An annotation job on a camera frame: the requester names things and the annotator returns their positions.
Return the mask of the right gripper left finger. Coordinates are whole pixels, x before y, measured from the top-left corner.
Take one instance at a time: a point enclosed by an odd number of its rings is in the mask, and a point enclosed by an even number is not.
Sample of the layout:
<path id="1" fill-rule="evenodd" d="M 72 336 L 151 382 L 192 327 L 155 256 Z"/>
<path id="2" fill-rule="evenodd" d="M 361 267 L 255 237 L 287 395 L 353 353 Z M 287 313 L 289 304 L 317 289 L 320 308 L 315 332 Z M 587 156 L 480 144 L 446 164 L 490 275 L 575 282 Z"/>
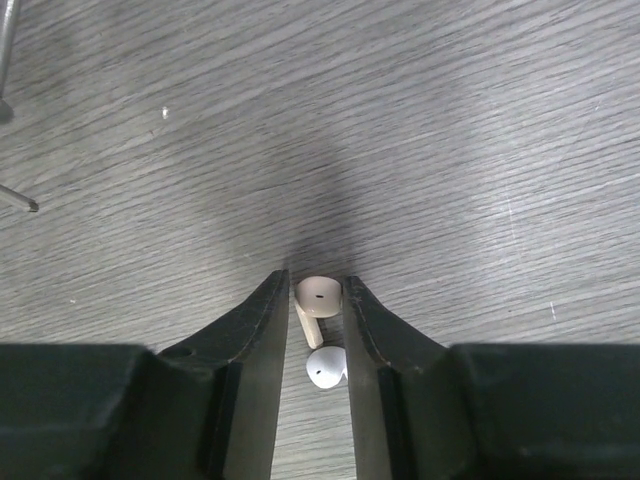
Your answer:
<path id="1" fill-rule="evenodd" d="M 5 479 L 267 479 L 289 275 L 153 352 L 134 344 L 5 344 Z"/>

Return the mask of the pink earbud top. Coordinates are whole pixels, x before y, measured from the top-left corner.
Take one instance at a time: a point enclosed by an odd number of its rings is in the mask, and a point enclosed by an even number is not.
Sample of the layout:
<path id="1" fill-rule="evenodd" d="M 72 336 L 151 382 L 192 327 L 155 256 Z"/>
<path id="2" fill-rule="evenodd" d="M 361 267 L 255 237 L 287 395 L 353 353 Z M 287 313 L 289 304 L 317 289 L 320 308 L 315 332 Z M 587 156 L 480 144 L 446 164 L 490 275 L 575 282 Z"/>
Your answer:
<path id="1" fill-rule="evenodd" d="M 312 350 L 321 348 L 324 339 L 319 320 L 341 312 L 342 286 L 330 277 L 307 277 L 295 287 L 294 306 L 308 346 Z"/>

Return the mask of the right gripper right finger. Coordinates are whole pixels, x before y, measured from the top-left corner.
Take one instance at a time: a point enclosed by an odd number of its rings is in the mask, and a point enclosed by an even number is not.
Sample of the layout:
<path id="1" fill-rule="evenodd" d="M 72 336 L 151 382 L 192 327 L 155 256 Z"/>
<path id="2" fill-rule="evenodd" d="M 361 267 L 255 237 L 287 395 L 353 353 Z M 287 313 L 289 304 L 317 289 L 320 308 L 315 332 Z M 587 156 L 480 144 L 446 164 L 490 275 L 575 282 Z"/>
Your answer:
<path id="1" fill-rule="evenodd" d="M 343 284 L 361 479 L 635 479 L 639 349 L 443 346 Z"/>

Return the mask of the white earbud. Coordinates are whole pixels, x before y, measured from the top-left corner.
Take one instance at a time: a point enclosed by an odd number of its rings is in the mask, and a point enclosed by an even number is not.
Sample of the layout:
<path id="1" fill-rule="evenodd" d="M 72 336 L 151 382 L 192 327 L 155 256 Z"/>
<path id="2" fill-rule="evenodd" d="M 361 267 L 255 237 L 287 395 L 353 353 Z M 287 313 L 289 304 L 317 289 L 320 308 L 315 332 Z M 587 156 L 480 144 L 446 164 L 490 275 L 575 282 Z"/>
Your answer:
<path id="1" fill-rule="evenodd" d="M 309 379 L 320 389 L 338 386 L 348 379 L 346 350 L 337 346 L 326 346 L 314 350 L 306 362 Z"/>

